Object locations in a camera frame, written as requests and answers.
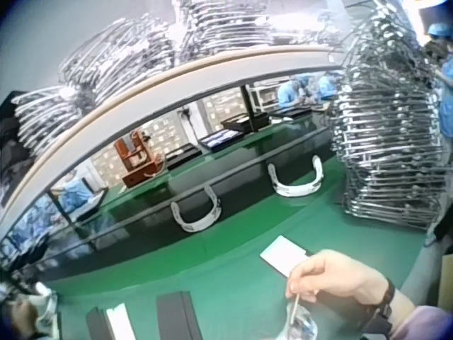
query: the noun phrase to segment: green workbench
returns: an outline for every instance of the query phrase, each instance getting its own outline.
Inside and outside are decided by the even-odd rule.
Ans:
[[[293,199],[272,195],[150,254],[53,282],[52,288],[62,295],[63,339],[89,339],[85,314],[94,306],[121,303],[126,304],[137,340],[159,339],[156,297],[178,290],[190,291],[204,340],[273,338],[286,317],[285,278],[259,254],[281,234],[309,251],[342,251],[401,287],[423,233],[346,215],[334,203],[344,169],[335,159],[323,167],[325,179],[315,194]],[[295,183],[313,178],[309,174]],[[318,339],[358,339],[341,308],[348,310],[349,305],[327,301],[311,306]]]

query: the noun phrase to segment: hand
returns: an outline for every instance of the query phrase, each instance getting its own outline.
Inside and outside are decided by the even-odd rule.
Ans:
[[[316,302],[320,290],[353,296],[363,305],[378,305],[388,288],[387,279],[377,270],[333,250],[323,250],[299,263],[287,282],[286,296]]]
[[[11,305],[11,323],[19,334],[28,338],[36,332],[38,311],[29,301],[13,302]]]
[[[314,104],[316,104],[316,101],[314,100],[313,97],[306,97],[306,98],[305,98],[305,103],[306,103],[307,105],[314,105]]]

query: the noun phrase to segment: white card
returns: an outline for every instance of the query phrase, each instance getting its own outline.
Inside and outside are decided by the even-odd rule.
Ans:
[[[279,236],[260,256],[281,274],[288,277],[297,264],[309,258],[305,253],[300,246]]]
[[[106,312],[116,340],[135,340],[124,303]]]

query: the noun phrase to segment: wooden stand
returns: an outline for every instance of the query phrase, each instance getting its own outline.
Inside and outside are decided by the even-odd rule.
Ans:
[[[159,174],[164,167],[164,158],[151,153],[141,132],[135,130],[128,137],[129,141],[127,137],[118,139],[115,149],[128,172],[122,180],[126,187],[132,188]]]

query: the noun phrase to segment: watch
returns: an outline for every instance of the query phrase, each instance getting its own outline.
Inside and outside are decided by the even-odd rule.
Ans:
[[[387,279],[389,287],[387,288],[382,301],[378,305],[367,306],[368,322],[365,323],[362,332],[364,334],[382,334],[384,336],[390,335],[391,323],[389,318],[391,316],[390,303],[395,296],[395,286]]]

